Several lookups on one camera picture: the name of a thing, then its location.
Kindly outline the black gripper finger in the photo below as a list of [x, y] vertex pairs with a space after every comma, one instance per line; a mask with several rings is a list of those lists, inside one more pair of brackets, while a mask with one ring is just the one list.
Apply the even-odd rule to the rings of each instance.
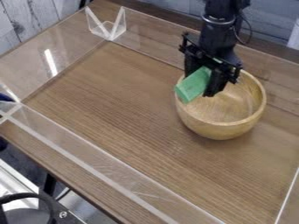
[[184, 55], [184, 76], [188, 77], [201, 67], [201, 60], [189, 55]]
[[203, 91], [203, 96], [213, 97], [217, 94], [217, 92], [223, 91], [228, 82], [228, 76], [217, 68], [209, 69], [205, 67], [204, 73], [207, 78], [205, 78], [205, 88]]

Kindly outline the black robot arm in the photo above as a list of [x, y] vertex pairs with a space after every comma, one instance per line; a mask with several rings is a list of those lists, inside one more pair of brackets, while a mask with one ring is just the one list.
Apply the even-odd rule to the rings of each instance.
[[243, 62], [235, 53], [241, 24], [243, 10], [251, 0], [204, 0], [200, 34], [185, 31], [181, 34], [179, 51], [184, 55], [184, 77], [189, 78], [201, 68], [209, 70], [204, 97], [213, 97], [228, 83], [236, 84]]

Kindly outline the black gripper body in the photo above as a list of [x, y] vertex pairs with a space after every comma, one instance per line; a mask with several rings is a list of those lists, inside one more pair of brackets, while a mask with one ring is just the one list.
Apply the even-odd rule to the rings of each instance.
[[188, 31], [181, 34], [179, 51], [183, 55], [197, 57], [201, 67], [220, 69], [228, 76], [228, 82], [235, 84], [243, 68], [235, 54], [241, 18], [236, 15], [223, 18], [204, 15], [203, 21], [199, 35]]

